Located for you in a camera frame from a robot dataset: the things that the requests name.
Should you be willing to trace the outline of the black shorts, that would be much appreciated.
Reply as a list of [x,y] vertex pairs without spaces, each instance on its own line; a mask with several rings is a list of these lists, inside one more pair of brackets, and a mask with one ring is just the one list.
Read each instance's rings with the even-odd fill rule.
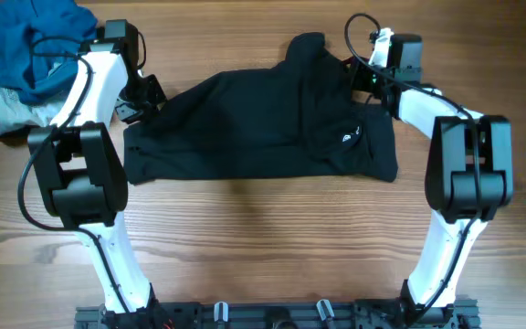
[[320,32],[294,37],[269,69],[223,71],[125,129],[124,170],[157,179],[367,175],[395,180],[392,119],[352,97]]

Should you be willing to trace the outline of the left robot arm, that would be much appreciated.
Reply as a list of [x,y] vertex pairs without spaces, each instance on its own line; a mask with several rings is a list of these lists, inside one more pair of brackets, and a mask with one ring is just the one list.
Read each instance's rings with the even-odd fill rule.
[[[95,39],[80,41],[71,57],[78,75],[49,126],[27,138],[30,158],[17,200],[32,225],[71,232],[88,251],[104,291],[100,307],[79,308],[78,328],[171,328],[132,251],[124,220],[128,181],[110,138],[111,119],[142,121],[166,101],[154,75],[143,76],[145,41],[125,19],[109,20]],[[54,228],[31,217],[25,204],[27,174],[35,172]]]

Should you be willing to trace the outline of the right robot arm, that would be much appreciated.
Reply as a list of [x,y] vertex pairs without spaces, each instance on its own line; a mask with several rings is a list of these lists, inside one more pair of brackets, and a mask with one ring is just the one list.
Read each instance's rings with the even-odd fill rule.
[[430,140],[425,193],[431,219],[416,267],[394,299],[357,300],[354,328],[478,328],[476,300],[456,287],[472,247],[513,196],[511,126],[470,111],[421,81],[420,36],[378,28],[355,55],[356,87]]

